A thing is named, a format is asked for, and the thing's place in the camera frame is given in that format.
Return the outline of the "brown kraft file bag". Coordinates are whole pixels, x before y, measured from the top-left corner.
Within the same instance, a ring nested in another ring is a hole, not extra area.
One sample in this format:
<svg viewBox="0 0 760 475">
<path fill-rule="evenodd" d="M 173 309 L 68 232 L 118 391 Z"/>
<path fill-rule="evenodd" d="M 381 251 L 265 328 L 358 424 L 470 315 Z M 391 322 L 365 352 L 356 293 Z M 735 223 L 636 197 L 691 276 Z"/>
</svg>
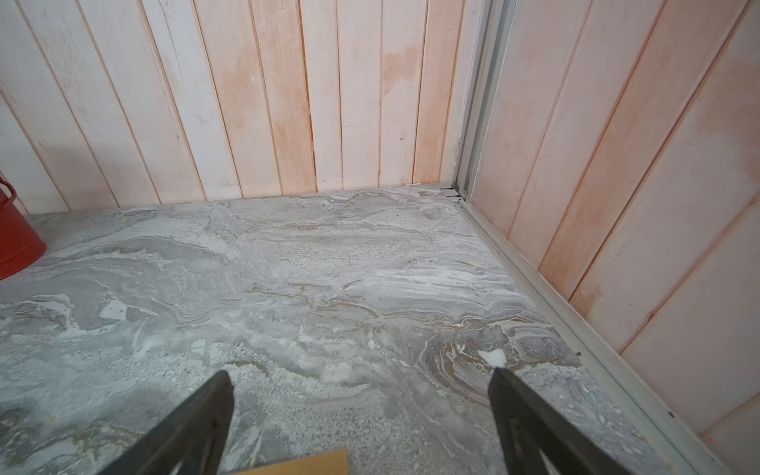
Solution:
<svg viewBox="0 0 760 475">
<path fill-rule="evenodd" d="M 348 454 L 337 450 L 320 455 L 257 467 L 237 475 L 348 475 Z"/>
</svg>

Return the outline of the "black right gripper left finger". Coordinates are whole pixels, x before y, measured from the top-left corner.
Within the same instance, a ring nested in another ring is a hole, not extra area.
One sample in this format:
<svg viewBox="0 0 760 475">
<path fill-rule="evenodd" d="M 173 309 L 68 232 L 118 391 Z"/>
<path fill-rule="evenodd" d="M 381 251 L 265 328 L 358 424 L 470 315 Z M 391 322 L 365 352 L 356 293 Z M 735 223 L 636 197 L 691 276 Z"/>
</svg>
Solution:
<svg viewBox="0 0 760 475">
<path fill-rule="evenodd" d="M 216 474 L 234 414 L 234 386 L 216 372 L 103 474 Z"/>
</svg>

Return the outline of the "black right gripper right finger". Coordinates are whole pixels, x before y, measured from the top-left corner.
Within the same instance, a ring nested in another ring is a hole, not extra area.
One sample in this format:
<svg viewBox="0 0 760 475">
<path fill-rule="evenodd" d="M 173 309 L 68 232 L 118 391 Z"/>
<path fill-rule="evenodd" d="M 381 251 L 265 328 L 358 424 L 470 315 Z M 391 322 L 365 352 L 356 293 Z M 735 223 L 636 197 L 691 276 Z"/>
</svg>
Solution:
<svg viewBox="0 0 760 475">
<path fill-rule="evenodd" d="M 506 368 L 488 386 L 504 461 L 510 474 L 627 474 L 530 386 Z"/>
</svg>

